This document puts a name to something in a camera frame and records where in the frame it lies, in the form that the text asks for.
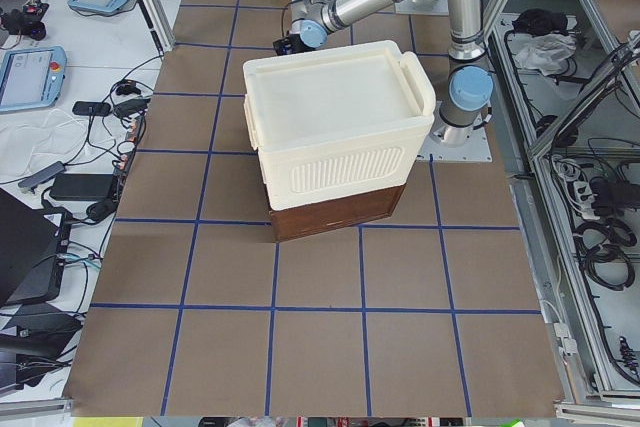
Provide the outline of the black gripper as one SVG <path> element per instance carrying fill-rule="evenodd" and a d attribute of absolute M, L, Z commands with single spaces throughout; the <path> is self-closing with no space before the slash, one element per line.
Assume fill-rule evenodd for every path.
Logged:
<path fill-rule="evenodd" d="M 306 51 L 306 44 L 299 34 L 288 34 L 273 42 L 273 49 L 278 56 L 293 55 Z"/>

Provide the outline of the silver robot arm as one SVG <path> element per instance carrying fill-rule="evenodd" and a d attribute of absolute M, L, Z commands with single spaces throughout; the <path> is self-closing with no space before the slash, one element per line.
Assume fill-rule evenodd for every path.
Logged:
<path fill-rule="evenodd" d="M 278 55 L 309 52 L 323 46 L 329 35 L 407 0 L 291 0 L 291 28 L 273 43 Z M 448 97 L 438 109 L 430 137 L 446 147 L 460 147 L 483 129 L 494 83 L 488 72 L 484 45 L 482 0 L 447 0 L 450 46 Z"/>

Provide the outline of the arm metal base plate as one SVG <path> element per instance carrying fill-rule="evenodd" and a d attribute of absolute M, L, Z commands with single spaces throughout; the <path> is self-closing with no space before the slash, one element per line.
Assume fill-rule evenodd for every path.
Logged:
<path fill-rule="evenodd" d="M 447 0 L 404 0 L 394 7 L 396 14 L 448 16 Z"/>
<path fill-rule="evenodd" d="M 452 127 L 439 114 L 443 102 L 436 102 L 434 124 L 420 147 L 416 160 L 444 163 L 491 163 L 493 156 L 486 129 L 479 127 L 484 120 L 481 112 L 474 123 L 464 128 Z"/>

